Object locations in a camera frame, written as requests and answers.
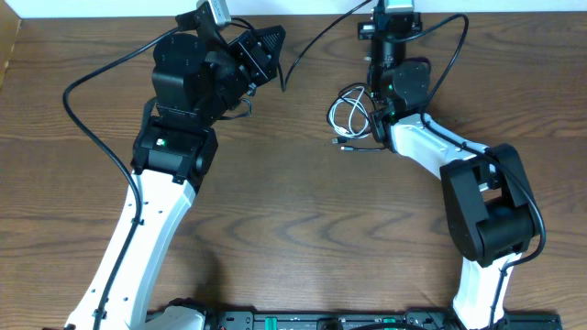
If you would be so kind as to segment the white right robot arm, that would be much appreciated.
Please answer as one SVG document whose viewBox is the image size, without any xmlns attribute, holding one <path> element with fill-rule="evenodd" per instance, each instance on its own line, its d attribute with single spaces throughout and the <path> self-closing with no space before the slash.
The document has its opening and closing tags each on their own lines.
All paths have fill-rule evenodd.
<svg viewBox="0 0 587 330">
<path fill-rule="evenodd" d="M 426 58 L 408 42 L 435 31 L 419 14 L 384 2 L 358 27 L 371 43 L 367 82 L 374 139 L 440 179 L 450 236 L 463 264 L 452 309 L 465 329 L 495 329 L 513 267 L 535 259 L 546 228 L 515 148 L 488 147 L 447 130 L 426 109 L 437 92 Z"/>
</svg>

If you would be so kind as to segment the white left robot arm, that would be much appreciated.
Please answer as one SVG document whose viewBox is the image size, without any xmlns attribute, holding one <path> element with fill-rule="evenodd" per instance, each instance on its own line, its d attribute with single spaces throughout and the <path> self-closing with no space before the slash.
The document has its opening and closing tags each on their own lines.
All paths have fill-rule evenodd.
<svg viewBox="0 0 587 330">
<path fill-rule="evenodd" d="M 146 102 L 133 158 L 120 171 L 125 204 L 94 278 L 66 320 L 69 329 L 208 329 L 188 301 L 158 313 L 150 298 L 170 243 L 194 205 L 218 147 L 214 124 L 279 72 L 285 31 L 247 28 L 231 41 L 219 26 L 181 23 L 148 44 L 156 94 Z"/>
</svg>

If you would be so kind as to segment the brown cardboard side panel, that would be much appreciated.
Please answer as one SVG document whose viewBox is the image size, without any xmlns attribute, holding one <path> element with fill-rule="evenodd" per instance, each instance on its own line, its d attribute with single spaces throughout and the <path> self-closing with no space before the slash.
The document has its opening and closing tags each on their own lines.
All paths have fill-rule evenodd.
<svg viewBox="0 0 587 330">
<path fill-rule="evenodd" d="M 5 0 L 1 0 L 0 15 L 0 84 L 4 85 L 6 71 L 16 45 L 18 32 L 20 30 L 21 18 Z"/>
</svg>

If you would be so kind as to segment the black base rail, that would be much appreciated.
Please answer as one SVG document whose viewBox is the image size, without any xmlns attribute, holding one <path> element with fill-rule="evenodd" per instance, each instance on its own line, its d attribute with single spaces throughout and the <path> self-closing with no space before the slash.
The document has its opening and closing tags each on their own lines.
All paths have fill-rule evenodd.
<svg viewBox="0 0 587 330">
<path fill-rule="evenodd" d="M 357 329 L 369 325 L 385 325 L 387 329 L 401 329 L 404 325 L 420 329 L 463 329 L 465 325 L 450 309 L 420 309 L 394 313 L 294 313 L 259 312 L 252 307 L 227 305 L 220 309 L 206 307 L 192 299 L 175 299 L 165 308 L 148 312 L 147 324 L 158 329 L 175 316 L 182 308 L 203 315 L 202 329 L 240 329 L 240 330 L 319 330 L 319 329 Z"/>
</svg>

